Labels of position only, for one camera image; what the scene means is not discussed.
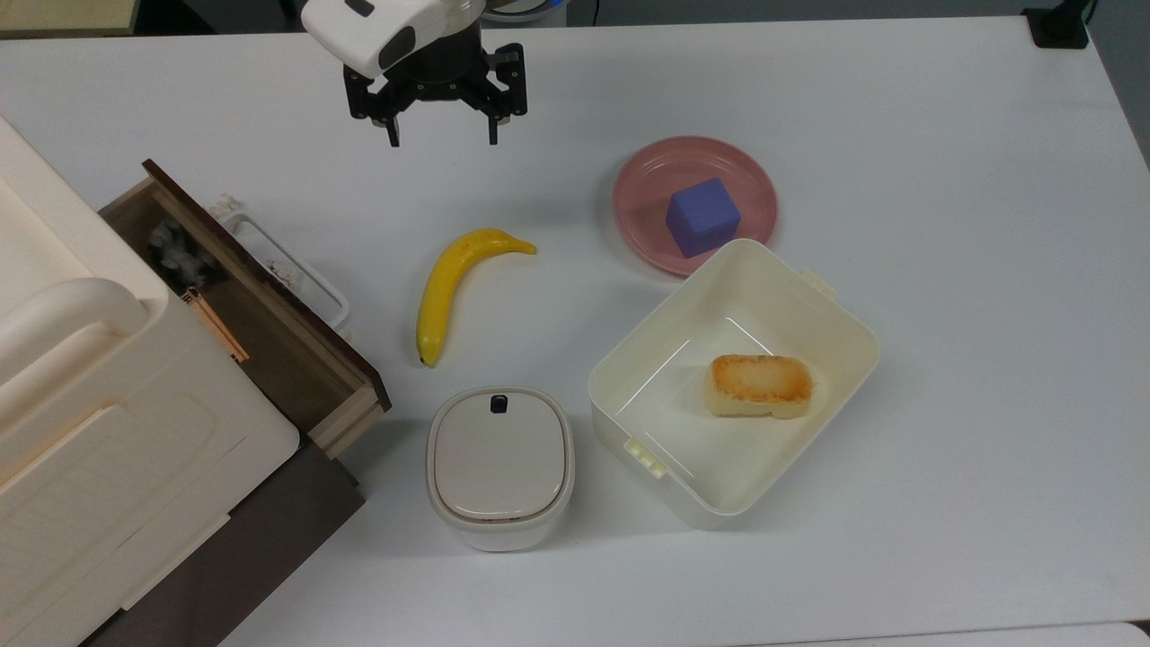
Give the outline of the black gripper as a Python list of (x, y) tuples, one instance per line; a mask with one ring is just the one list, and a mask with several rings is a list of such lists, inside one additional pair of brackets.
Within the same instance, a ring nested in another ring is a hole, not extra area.
[(526, 51), (509, 43), (492, 53), (483, 49), (478, 21), (457, 33), (434, 40), (402, 57), (385, 71), (386, 85), (373, 91), (374, 79), (344, 67), (348, 114), (370, 121), (388, 134), (390, 147), (400, 146), (398, 116), (402, 105), (424, 100), (461, 100), (488, 123), (489, 143), (500, 143), (500, 126), (528, 111)]

